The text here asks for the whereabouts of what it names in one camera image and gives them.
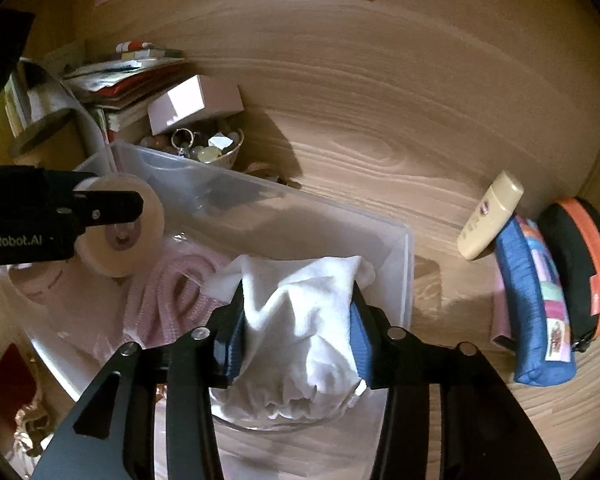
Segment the white tape roll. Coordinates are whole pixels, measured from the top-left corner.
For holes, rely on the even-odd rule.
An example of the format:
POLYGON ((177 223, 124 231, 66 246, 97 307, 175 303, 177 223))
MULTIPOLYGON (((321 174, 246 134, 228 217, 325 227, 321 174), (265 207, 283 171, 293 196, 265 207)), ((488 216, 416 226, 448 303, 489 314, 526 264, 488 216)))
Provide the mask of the white tape roll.
POLYGON ((158 195, 132 174, 89 178, 78 192, 135 192, 143 200, 142 213, 133 222, 88 226, 76 240, 76 252, 95 272, 125 278, 158 256, 164 232, 164 211, 158 195))

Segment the gold chain trinket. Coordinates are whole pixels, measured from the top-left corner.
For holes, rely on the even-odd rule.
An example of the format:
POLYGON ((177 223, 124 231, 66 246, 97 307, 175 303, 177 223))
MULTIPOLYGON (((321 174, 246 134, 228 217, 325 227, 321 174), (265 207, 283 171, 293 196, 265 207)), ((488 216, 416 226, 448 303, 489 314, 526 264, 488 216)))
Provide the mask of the gold chain trinket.
POLYGON ((14 452, 28 457, 43 453, 42 441, 52 433, 52 419, 39 400, 23 405, 15 416, 14 452))

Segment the pink round jar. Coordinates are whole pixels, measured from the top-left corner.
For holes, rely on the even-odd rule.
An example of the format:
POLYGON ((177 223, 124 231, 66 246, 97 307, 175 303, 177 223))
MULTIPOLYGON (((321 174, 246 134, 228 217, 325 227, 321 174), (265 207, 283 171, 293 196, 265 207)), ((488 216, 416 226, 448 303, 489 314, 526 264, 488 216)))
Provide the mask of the pink round jar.
POLYGON ((70 344, 94 354, 118 340, 119 286, 80 258, 20 264, 8 275, 18 292, 43 308, 50 328, 70 344))

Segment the pink cable bag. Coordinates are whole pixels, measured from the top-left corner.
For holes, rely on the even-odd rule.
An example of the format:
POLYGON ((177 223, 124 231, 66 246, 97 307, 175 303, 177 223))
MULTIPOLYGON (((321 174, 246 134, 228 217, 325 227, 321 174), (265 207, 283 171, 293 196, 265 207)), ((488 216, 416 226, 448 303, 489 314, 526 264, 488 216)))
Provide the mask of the pink cable bag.
POLYGON ((166 244, 156 262, 132 276, 122 296, 122 340, 155 348, 206 324, 225 302, 205 295, 202 288, 227 265, 224 255, 207 246, 175 240, 166 244))

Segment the white cloth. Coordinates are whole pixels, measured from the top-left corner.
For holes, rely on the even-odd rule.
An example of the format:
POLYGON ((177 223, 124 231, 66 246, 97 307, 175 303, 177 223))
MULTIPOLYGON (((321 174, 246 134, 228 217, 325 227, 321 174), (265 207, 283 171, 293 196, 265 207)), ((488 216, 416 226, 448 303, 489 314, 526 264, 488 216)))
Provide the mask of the white cloth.
POLYGON ((241 292, 246 318, 239 375, 212 390, 213 415, 259 430, 341 416, 366 388, 349 340, 353 289, 374 281, 374 267, 360 256, 241 255, 209 278, 204 294, 227 304, 241 292))

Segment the red booklet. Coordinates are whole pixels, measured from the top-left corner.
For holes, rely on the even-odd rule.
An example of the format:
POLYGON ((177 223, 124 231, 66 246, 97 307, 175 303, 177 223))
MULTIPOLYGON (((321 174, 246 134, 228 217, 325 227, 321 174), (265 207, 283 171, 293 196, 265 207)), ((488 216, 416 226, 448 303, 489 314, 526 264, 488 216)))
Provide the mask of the red booklet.
POLYGON ((36 393, 36 380, 18 347, 11 344, 0 359, 0 422, 16 429, 17 413, 36 393))

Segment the brown ceramic mug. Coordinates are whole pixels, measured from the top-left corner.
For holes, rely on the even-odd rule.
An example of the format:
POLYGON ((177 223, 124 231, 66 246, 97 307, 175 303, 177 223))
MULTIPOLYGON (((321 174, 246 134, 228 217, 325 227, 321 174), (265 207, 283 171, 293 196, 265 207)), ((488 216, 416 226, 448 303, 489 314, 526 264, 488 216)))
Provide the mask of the brown ceramic mug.
POLYGON ((50 170, 73 170, 86 159, 73 108, 50 113, 12 141, 9 155, 16 165, 50 170))

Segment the clear plastic storage bin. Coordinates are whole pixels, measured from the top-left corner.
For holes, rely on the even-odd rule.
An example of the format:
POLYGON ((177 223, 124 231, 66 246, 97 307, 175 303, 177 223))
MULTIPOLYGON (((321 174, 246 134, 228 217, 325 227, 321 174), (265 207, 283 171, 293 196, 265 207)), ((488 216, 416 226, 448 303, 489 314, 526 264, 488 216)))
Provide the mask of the clear plastic storage bin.
MULTIPOLYGON (((394 325, 411 323, 413 239, 404 224, 268 183, 235 171, 204 167, 188 159, 139 146, 114 143, 93 155, 81 170, 99 177, 132 174, 156 192, 164 211, 166 244, 193 242, 234 260, 240 255, 268 260, 360 256, 375 270, 362 289, 365 300, 385 311, 394 325)), ((27 300, 0 267, 0 306, 22 326, 42 362, 71 399, 77 399, 118 348, 118 340, 94 354, 59 337, 43 308, 27 300)))

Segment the stack of books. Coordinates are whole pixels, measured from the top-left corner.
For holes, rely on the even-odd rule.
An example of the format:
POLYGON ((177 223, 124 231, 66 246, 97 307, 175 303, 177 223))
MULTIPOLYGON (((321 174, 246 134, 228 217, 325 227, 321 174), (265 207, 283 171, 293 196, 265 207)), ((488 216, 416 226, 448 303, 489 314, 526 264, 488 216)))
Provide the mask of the stack of books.
POLYGON ((149 134, 150 100, 193 72, 192 62, 180 50, 125 41, 108 58, 69 70, 62 79, 92 115, 105 143, 135 143, 149 134))

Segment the bowl of trinkets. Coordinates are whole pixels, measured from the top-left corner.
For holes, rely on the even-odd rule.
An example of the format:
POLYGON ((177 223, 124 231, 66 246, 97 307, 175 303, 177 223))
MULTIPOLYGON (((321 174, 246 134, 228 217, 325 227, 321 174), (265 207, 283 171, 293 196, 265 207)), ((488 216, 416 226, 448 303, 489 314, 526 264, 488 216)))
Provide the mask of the bowl of trinkets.
POLYGON ((144 136, 140 146, 180 156, 205 165, 232 169, 245 135, 225 122, 208 122, 198 128, 180 127, 155 136, 144 136))

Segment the blue pencil pouch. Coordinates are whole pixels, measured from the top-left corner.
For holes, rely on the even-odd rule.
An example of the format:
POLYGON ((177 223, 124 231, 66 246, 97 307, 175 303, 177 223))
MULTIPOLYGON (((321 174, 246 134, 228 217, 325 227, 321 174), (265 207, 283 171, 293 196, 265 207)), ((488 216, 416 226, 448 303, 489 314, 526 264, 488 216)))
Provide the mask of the blue pencil pouch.
POLYGON ((569 382, 577 371, 568 309, 538 226, 510 218, 495 239, 491 339, 516 356, 514 381, 532 387, 569 382))

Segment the small white box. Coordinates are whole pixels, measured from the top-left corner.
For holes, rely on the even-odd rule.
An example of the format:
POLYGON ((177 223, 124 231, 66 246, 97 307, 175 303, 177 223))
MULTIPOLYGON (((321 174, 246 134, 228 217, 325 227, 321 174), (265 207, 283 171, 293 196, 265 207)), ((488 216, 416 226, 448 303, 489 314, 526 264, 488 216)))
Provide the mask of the small white box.
POLYGON ((196 75, 177 84, 147 107, 151 134, 208 119, 227 118, 244 110, 237 84, 196 75))

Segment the black orange zip case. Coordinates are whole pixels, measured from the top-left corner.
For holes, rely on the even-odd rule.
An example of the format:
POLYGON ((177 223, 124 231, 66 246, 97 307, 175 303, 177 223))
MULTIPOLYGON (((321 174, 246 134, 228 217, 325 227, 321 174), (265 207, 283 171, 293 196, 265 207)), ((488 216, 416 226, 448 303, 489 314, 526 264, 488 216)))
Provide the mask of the black orange zip case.
POLYGON ((573 349, 585 352, 600 338, 600 213, 568 197, 545 208, 536 224, 562 284, 573 349))

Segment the cream lotion bottle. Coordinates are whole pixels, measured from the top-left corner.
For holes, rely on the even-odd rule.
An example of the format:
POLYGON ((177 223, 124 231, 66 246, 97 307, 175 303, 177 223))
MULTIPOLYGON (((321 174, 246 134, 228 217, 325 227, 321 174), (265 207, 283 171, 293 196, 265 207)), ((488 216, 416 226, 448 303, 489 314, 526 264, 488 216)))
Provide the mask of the cream lotion bottle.
POLYGON ((478 258, 496 239, 523 195, 524 186, 509 172, 494 179, 457 237, 457 249, 466 260, 478 258))

